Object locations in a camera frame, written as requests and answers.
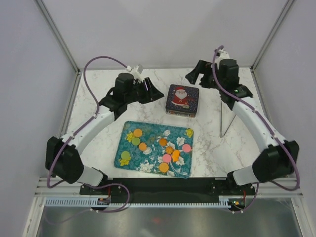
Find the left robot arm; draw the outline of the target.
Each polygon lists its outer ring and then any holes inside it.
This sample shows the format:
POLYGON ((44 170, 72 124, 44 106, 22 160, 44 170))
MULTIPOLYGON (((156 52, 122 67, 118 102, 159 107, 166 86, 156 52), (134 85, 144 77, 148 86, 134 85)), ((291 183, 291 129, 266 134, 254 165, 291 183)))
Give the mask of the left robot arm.
POLYGON ((108 125, 116 121, 131 103, 147 104, 164 97, 150 78, 138 79, 131 73, 120 73, 115 86, 97 102, 95 114, 75 131, 61 138, 51 137, 46 146, 45 168, 69 184, 90 186, 98 195, 108 189, 105 174, 83 164, 80 155, 87 145, 108 125))

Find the gold tin lid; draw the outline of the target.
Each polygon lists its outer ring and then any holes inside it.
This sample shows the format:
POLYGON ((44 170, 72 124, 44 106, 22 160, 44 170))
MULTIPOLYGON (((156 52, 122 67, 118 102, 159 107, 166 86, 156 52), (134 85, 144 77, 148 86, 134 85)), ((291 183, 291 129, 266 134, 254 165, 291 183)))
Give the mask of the gold tin lid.
POLYGON ((165 109, 196 114, 198 111, 198 101, 198 88, 171 84, 166 99, 165 109))

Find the square cookie tin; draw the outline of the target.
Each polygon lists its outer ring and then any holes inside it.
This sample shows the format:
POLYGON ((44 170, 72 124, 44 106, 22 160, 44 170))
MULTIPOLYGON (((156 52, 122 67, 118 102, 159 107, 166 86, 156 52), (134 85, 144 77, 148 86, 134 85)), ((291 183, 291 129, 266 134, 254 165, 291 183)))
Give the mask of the square cookie tin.
POLYGON ((188 117, 188 118, 195 118, 196 117, 196 114, 186 113, 184 111, 166 110, 166 113, 169 115, 182 116, 182 117, 188 117))

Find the metal tongs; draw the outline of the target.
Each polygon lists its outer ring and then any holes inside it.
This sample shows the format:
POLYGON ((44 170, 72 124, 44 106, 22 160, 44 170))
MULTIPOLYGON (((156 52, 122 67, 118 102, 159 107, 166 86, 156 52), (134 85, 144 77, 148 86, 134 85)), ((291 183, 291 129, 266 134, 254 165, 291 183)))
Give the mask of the metal tongs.
POLYGON ((223 138, 230 127, 232 126, 233 121, 236 118, 236 114, 230 110, 227 104, 221 101, 220 104, 220 138, 223 138))

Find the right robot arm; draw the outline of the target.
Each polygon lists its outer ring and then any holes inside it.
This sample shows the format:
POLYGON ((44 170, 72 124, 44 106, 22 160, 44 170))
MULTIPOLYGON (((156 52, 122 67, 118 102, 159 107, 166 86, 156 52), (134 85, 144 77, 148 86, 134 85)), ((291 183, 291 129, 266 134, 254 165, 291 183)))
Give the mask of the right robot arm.
POLYGON ((298 143, 285 139, 258 111, 253 93, 239 82, 238 73, 239 66, 234 59, 215 63, 199 60, 185 76, 190 84, 195 84, 202 75, 199 84, 203 88, 217 89, 222 103, 240 118, 259 149, 258 157, 251 165, 228 173, 227 192, 237 195, 244 185, 266 182, 287 191, 299 189, 298 143))

